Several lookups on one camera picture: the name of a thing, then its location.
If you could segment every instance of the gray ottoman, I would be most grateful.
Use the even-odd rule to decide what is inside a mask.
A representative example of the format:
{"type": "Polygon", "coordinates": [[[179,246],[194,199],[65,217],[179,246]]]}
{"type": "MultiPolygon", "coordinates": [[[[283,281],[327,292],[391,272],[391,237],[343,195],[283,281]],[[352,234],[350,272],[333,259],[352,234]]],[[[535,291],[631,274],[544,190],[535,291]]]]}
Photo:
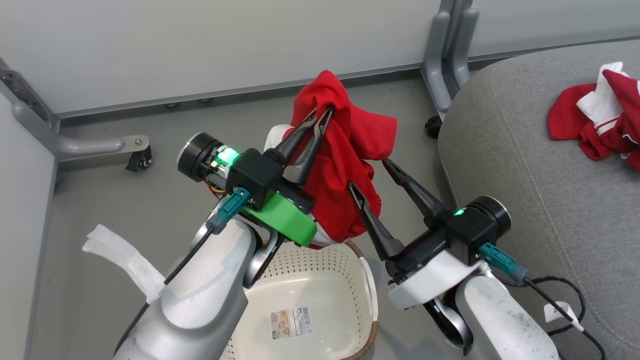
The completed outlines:
{"type": "MultiPolygon", "coordinates": [[[[438,143],[458,204],[478,195],[503,202],[513,226],[498,245],[533,277],[573,281],[585,295],[585,329],[609,359],[631,360],[640,359],[640,174],[617,154],[595,162],[577,141],[550,141],[547,128],[547,111],[560,92],[594,83],[600,66],[614,61],[640,78],[640,41],[543,51],[493,64],[456,96],[438,143]]],[[[541,287],[580,311],[568,286],[541,287]]],[[[544,301],[532,289],[512,294],[544,323],[544,301]]],[[[556,320],[544,328],[565,324],[556,320]]],[[[553,339],[567,360],[600,358],[575,329],[553,339]]]]}

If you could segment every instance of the laundry basket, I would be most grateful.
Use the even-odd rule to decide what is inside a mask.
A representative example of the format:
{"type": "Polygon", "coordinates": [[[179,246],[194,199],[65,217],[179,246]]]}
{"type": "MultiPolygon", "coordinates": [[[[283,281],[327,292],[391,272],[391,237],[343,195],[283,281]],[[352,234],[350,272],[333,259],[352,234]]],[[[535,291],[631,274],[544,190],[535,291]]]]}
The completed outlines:
{"type": "Polygon", "coordinates": [[[283,244],[246,296],[221,360],[357,360],[376,338],[376,286],[350,241],[322,250],[283,244]]]}

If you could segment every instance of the teal cable plug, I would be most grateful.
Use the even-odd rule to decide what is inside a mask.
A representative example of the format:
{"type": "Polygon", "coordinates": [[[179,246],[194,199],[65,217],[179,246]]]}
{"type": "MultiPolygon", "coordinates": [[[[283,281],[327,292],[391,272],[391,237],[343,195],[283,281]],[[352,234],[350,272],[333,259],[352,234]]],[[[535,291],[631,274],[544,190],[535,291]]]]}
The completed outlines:
{"type": "Polygon", "coordinates": [[[227,226],[227,222],[242,210],[249,199],[251,199],[249,191],[245,188],[238,188],[231,196],[220,200],[224,203],[218,208],[218,212],[207,221],[207,225],[213,229],[213,234],[220,234],[227,226]]]}
{"type": "Polygon", "coordinates": [[[480,258],[489,265],[509,275],[518,284],[522,284],[529,275],[529,271],[518,263],[506,252],[498,249],[492,243],[485,243],[480,248],[480,258]]]}

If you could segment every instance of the white partition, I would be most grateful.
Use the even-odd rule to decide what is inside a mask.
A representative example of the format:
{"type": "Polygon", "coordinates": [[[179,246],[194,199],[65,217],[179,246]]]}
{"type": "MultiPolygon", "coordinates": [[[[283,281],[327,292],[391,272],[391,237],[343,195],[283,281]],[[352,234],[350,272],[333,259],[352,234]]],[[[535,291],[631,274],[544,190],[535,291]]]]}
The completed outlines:
{"type": "Polygon", "coordinates": [[[439,6],[440,0],[4,0],[0,57],[53,112],[77,115],[298,81],[323,69],[345,74],[420,63],[439,6]]]}
{"type": "Polygon", "coordinates": [[[638,0],[474,0],[470,56],[640,35],[638,0]]]}
{"type": "Polygon", "coordinates": [[[0,359],[24,359],[55,160],[20,125],[0,83],[0,359]]]}

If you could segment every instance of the green led indicator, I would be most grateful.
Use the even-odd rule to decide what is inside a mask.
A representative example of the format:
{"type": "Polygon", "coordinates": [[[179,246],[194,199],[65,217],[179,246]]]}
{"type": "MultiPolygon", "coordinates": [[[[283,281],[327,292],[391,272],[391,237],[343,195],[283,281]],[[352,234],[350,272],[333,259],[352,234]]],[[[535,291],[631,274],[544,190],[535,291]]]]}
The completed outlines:
{"type": "Polygon", "coordinates": [[[240,156],[240,154],[238,154],[237,151],[226,147],[216,156],[216,161],[221,165],[231,166],[238,156],[240,156]]]}

